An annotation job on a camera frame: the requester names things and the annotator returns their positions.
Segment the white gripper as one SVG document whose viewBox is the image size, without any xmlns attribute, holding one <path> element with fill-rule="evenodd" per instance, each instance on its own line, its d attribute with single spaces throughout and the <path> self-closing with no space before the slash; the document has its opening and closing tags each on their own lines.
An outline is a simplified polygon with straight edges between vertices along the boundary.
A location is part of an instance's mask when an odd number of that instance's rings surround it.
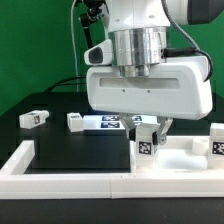
<svg viewBox="0 0 224 224">
<path fill-rule="evenodd" d="M 172 118 L 199 120 L 212 110 L 207 73 L 204 56 L 168 58 L 152 66 L 147 77 L 123 77 L 116 67 L 92 67 L 87 72 L 88 101 L 97 111 L 120 113 L 130 141 L 136 140 L 132 114 L 157 116 L 153 144 L 164 145 Z"/>
</svg>

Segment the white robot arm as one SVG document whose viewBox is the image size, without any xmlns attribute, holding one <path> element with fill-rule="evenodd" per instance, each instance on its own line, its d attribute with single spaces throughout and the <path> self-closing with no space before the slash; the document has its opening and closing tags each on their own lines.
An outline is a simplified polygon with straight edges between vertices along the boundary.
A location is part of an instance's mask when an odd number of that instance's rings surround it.
<svg viewBox="0 0 224 224">
<path fill-rule="evenodd" d="M 137 141 L 135 114 L 157 118 L 145 132 L 166 142 L 172 120 L 198 120 L 212 109 L 210 56 L 193 42 L 170 48 L 169 27 L 206 24 L 224 11 L 224 0 L 86 0 L 90 19 L 103 20 L 105 40 L 85 52 L 87 93 L 95 110 L 117 112 Z"/>
</svg>

